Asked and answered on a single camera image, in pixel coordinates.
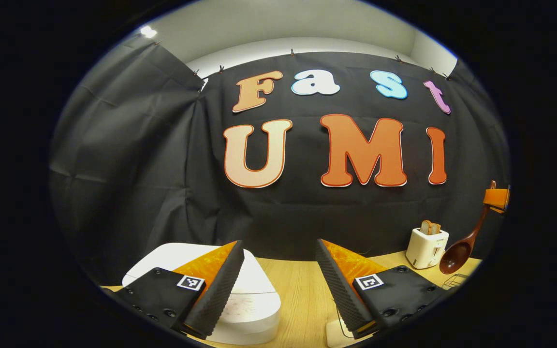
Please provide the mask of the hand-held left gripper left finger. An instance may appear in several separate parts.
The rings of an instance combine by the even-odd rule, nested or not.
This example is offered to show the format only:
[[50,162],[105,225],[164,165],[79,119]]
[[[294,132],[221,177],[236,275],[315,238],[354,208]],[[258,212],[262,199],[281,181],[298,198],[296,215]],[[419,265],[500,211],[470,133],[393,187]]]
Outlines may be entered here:
[[244,260],[243,242],[236,240],[175,269],[153,267],[115,291],[114,299],[166,330],[206,339],[214,332]]

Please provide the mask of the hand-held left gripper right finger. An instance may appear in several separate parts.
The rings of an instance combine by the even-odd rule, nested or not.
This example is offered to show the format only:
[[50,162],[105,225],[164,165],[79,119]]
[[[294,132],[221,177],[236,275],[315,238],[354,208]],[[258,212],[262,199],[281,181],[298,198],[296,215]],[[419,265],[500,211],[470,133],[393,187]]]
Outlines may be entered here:
[[354,338],[381,334],[416,319],[447,293],[407,266],[384,267],[327,240],[317,240],[315,255]]

